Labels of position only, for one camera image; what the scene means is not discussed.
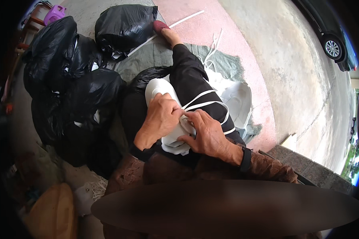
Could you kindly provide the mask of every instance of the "hand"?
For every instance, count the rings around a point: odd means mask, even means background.
[[[134,145],[140,150],[150,148],[176,127],[184,113],[169,93],[157,93],[150,100],[146,119],[134,138]]]
[[[186,112],[185,116],[194,124],[197,132],[196,139],[183,135],[178,137],[178,141],[184,141],[196,153],[220,158],[232,165],[241,164],[243,158],[242,148],[226,139],[220,122],[201,109]]]

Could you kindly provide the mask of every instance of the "road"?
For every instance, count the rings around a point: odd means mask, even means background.
[[[291,0],[219,0],[248,42],[266,82],[276,139],[297,133],[297,153],[341,172],[354,92]]]

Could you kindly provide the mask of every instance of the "purple plastic stool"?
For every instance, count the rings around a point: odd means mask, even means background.
[[[60,6],[60,5],[54,5],[49,12],[47,13],[47,15],[44,17],[44,24],[47,26],[48,25],[48,21],[50,21],[50,23],[61,19],[63,17],[65,17],[65,13],[64,11],[66,10],[65,7]]]

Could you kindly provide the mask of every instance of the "black wristband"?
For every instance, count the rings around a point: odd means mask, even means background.
[[[250,163],[251,163],[251,149],[242,147],[242,151],[244,152],[244,156],[242,158],[241,167],[239,171],[247,172],[250,168]]]
[[[137,148],[137,146],[134,145],[134,143],[129,147],[129,153],[144,162],[147,162],[150,157],[154,154],[154,149],[153,147],[155,146],[156,143],[153,144],[152,147],[150,147],[149,149],[144,149],[144,150],[140,150],[139,148]]]

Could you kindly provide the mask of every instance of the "white pipe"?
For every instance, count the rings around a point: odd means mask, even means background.
[[[174,27],[174,26],[176,26],[176,25],[178,25],[178,24],[180,24],[180,23],[186,21],[187,19],[190,19],[190,18],[192,18],[192,17],[194,17],[194,16],[197,16],[198,14],[201,14],[201,13],[203,13],[203,12],[205,12],[205,10],[199,11],[199,12],[194,13],[194,14],[188,16],[188,17],[185,17],[184,19],[179,20],[178,22],[176,22],[176,23],[170,25],[169,28],[172,28],[172,27]],[[145,44],[147,44],[149,41],[153,40],[156,36],[157,36],[157,34],[155,34],[154,36],[150,37],[150,38],[149,38],[148,40],[146,40],[144,43],[142,43],[141,45],[139,45],[138,47],[136,47],[134,50],[132,50],[132,51],[128,54],[128,57],[129,57],[130,55],[132,55],[134,52],[136,52],[138,49],[140,49],[141,47],[143,47]]]

